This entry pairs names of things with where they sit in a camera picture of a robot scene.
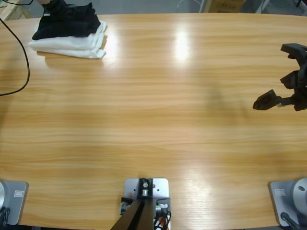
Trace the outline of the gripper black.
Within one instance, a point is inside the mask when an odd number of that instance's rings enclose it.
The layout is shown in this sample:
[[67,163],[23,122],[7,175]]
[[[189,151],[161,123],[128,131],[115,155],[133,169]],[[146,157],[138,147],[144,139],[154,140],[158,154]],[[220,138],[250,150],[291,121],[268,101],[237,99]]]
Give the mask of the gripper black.
[[295,111],[307,108],[307,66],[302,65],[299,70],[292,71],[280,81],[285,88],[293,89],[294,94],[291,97],[281,98],[276,95],[274,90],[269,90],[257,98],[253,109],[268,110],[278,104],[281,106],[293,105]]
[[50,16],[68,16],[76,10],[75,5],[67,4],[64,0],[50,0],[43,3],[43,8]]

